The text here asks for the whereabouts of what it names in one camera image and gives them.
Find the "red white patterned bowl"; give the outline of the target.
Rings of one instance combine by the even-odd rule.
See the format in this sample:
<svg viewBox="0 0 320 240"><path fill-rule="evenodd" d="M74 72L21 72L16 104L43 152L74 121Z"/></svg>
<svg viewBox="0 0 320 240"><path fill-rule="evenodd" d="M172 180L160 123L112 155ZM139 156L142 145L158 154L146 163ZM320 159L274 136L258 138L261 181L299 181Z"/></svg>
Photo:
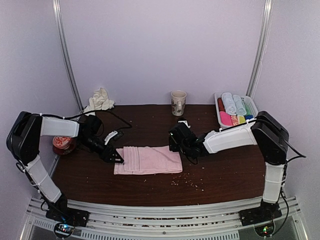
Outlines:
<svg viewBox="0 0 320 240"><path fill-rule="evenodd" d="M68 136L55 136L52 140L53 146L57 149L66 150L72 143L72 138Z"/></svg>

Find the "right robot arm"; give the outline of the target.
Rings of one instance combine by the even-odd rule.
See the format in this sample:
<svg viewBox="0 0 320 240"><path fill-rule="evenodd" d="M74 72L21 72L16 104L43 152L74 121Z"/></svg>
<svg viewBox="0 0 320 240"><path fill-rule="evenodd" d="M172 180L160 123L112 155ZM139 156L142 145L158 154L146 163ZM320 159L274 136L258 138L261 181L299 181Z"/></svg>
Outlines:
<svg viewBox="0 0 320 240"><path fill-rule="evenodd" d="M289 143L289 132L267 111L236 126L214 129L196 136L182 118L169 132L169 149L196 160L199 157L243 146L258 146L266 166L264 190L256 210L259 220L268 220L278 209L278 201L286 180L288 150L304 158Z"/></svg>

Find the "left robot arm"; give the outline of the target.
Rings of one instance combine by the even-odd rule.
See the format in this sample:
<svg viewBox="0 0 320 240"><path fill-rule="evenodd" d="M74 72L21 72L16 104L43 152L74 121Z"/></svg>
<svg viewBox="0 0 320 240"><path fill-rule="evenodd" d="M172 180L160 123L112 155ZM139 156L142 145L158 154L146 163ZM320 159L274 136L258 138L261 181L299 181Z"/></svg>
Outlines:
<svg viewBox="0 0 320 240"><path fill-rule="evenodd" d="M40 139L43 136L77 139L81 145L98 154L104 162L124 163L124 159L110 143L111 139L121 134L120 131L112 131L105 140L101 140L97 137L101 125L102 121L95 115L89 115L83 122L79 122L74 117L63 118L22 111L7 136L6 146L20 170L47 203L55 204L51 211L61 222L69 221L72 211L63 204L67 202L66 197L55 185L41 161Z"/></svg>

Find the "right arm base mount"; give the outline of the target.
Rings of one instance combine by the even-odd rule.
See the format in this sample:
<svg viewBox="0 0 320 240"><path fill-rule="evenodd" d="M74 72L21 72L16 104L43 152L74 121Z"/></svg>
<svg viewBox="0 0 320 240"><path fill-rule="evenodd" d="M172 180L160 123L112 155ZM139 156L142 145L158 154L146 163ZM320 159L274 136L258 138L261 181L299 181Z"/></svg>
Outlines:
<svg viewBox="0 0 320 240"><path fill-rule="evenodd" d="M252 225L255 233L262 238L268 238L274 234L276 230L274 220L281 216L282 212L280 209L272 211L261 206L241 210L239 212L239 218L242 226Z"/></svg>

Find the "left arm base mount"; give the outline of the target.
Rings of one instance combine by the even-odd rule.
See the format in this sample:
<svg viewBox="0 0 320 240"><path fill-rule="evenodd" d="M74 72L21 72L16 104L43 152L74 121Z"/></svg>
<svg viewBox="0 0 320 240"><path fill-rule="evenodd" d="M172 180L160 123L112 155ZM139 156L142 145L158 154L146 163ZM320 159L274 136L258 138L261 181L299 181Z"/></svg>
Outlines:
<svg viewBox="0 0 320 240"><path fill-rule="evenodd" d="M70 237L76 227L86 227L90 213L85 210L69 208L67 214L53 209L49 209L46 218L56 221L53 227L53 233L60 239Z"/></svg>

